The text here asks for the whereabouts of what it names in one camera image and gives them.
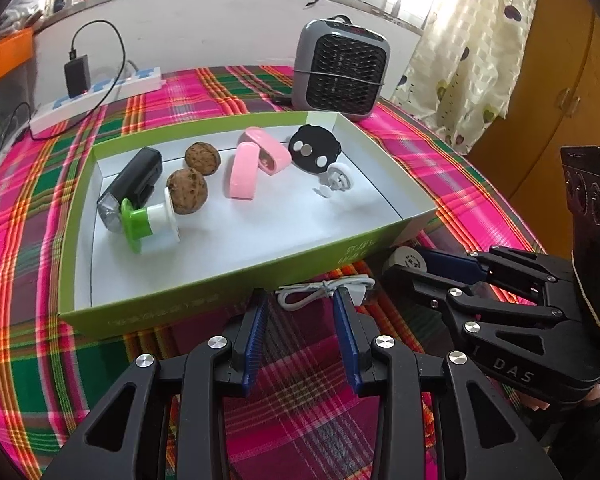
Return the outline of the right hand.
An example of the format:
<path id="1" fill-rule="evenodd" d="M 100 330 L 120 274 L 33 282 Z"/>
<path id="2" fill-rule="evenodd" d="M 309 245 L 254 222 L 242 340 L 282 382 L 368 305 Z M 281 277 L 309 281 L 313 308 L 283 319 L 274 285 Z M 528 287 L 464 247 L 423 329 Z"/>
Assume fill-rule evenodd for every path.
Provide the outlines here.
<path id="1" fill-rule="evenodd" d="M 591 363 L 506 365 L 500 381 L 532 411 L 591 403 L 600 397 L 600 366 Z"/>

